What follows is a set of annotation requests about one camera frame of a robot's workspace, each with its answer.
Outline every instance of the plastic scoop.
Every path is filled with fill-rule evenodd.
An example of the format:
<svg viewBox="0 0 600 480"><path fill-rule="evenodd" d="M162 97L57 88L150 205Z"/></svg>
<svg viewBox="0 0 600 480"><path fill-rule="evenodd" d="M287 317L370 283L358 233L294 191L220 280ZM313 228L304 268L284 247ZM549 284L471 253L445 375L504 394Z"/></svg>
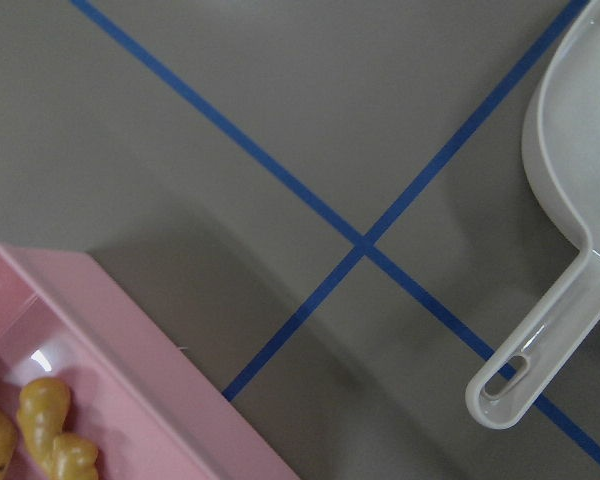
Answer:
<svg viewBox="0 0 600 480"><path fill-rule="evenodd" d="M580 253L467 386L469 411L490 428L518 422L600 319L600 0L554 55L522 147L531 188Z"/></svg>

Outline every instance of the pink tray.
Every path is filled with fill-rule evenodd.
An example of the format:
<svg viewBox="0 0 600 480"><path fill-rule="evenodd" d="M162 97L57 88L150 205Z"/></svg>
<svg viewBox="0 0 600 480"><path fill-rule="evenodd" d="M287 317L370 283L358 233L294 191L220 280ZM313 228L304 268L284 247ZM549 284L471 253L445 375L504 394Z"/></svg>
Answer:
<svg viewBox="0 0 600 480"><path fill-rule="evenodd" d="M0 244L0 407L44 375L104 480L298 479L91 257ZM7 480L43 478L20 444Z"/></svg>

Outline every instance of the gray surface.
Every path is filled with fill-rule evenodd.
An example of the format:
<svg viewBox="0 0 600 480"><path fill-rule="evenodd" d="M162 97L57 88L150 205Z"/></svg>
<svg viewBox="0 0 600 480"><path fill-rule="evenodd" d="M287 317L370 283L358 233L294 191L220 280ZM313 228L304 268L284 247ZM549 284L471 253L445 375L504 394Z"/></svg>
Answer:
<svg viewBox="0 0 600 480"><path fill-rule="evenodd" d="M97 6L366 230L565 2ZM548 57L379 248L492 346L575 251L522 171ZM68 2L0 2L0 240L86 250L223 389L350 245ZM363 260L235 401L306 479L600 478ZM600 443L600 325L547 394Z"/></svg>

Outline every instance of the handle hole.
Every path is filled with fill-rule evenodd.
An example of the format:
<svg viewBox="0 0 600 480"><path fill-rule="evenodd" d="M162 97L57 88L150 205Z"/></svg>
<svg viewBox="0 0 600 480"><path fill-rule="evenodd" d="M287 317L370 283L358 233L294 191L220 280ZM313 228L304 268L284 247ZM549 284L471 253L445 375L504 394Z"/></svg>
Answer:
<svg viewBox="0 0 600 480"><path fill-rule="evenodd" d="M498 400L518 383L529 369L527 358L517 354L505 363L500 371L485 383L482 395L489 400Z"/></svg>

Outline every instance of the blue tape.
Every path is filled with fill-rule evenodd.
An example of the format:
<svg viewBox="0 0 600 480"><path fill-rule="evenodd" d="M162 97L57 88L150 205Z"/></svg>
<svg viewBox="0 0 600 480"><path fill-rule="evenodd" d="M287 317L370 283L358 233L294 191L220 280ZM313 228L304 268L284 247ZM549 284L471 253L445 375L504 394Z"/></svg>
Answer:
<svg viewBox="0 0 600 480"><path fill-rule="evenodd" d="M391 259L377 249L367 252L369 259L384 271L404 291L415 298L424 308L436 317L444 326L451 330L471 350L476 352L483 360L488 360L493 354L493 349L460 319L451 313L444 305L436 300L415 280L407 275ZM511 378L515 370L510 365L505 365L500 373L507 379ZM600 445L587 435L567 415L556 407L546 396L540 395L534 405L549 418L560 430L571 438L580 448L600 465Z"/></svg>
<svg viewBox="0 0 600 480"><path fill-rule="evenodd" d="M540 395L534 405L600 465L600 445L567 417L562 410L556 407L544 395Z"/></svg>
<svg viewBox="0 0 600 480"><path fill-rule="evenodd" d="M398 217L413 203L422 193L425 187L440 173L449 160L460 150L473 133L484 123L504 98L511 92L518 82L525 76L529 69L535 65L538 59L560 36L571 21L580 13L588 0L572 0L551 22L544 33L531 45L529 50L511 68L509 73L496 85L487 95L478 108L453 134L449 141L429 161L425 168L411 182L411 184L400 194L391 206L382 214L378 221L371 227L365 237L371 243L378 239L393 225Z"/></svg>
<svg viewBox="0 0 600 480"><path fill-rule="evenodd" d="M149 53L142 45L127 35L120 27L114 24L102 12L86 0L70 0L84 15L104 30L113 40L127 50L137 60L142 62L149 70L169 85L174 92L186 100L207 120L215 125L233 142L240 146L247 154L262 165L269 173L282 182L289 190L295 193L314 212L335 228L347 240L355 244L365 244L363 238L335 210L321 200L302 182L294 177L291 172L271 157L256 142L249 138L242 130L233 124L227 117L220 113L213 105L206 101L198 92L187 85L175 73L167 68L156 57Z"/></svg>
<svg viewBox="0 0 600 480"><path fill-rule="evenodd" d="M386 255L376 249L373 244L391 227L397 218L409 207L415 198L426 188L433 178L444 168L453 155L464 145L469 137L484 123L487 117L546 51L551 43L562 33L564 28L588 3L587 0L573 0L556 17L549 28L525 53L522 59L512 68L505 78L487 96L467 121L458 129L451 139L442 147L423 171L404 190L398 199L385 211L373 227L362 236L325 202L298 181L288 170L269 156L259 145L238 129L225 116L189 87L184 81L164 66L140 44L124 33L104 14L88 1L70 0L95 24L100 26L116 42L131 55L140 60L147 68L167 83L176 93L195 107L203 116L224 132L251 157L260 163L274 177L294 192L310 208L325 221L339 231L355 247L334 268L327 278L316 288L298 310L285 322L267 344L256 354L249 364L224 390L223 395L233 400L236 395L257 375L264 365L280 350L284 343L300 328L316 308L340 284L363 256L368 256L389 277L398 283L406 292L441 321L449 330L460 338L482 359L487 360L493 349L471 331L460 319L451 313L433 295L428 293L415 280L400 269ZM501 373L509 378L513 371L503 368ZM580 427L570 420L560 409L541 395L535 403L536 407L555 423L566 435L577 443L594 461L600 465L600 446Z"/></svg>
<svg viewBox="0 0 600 480"><path fill-rule="evenodd" d="M298 328L311 316L316 308L327 296L338 286L344 277L364 256L363 249L353 248L342 261L334 268L314 292L300 305L298 310L287 320L264 347L256 354L247 366L222 392L224 397L231 401L249 383L253 377L271 360L271 358L282 348Z"/></svg>

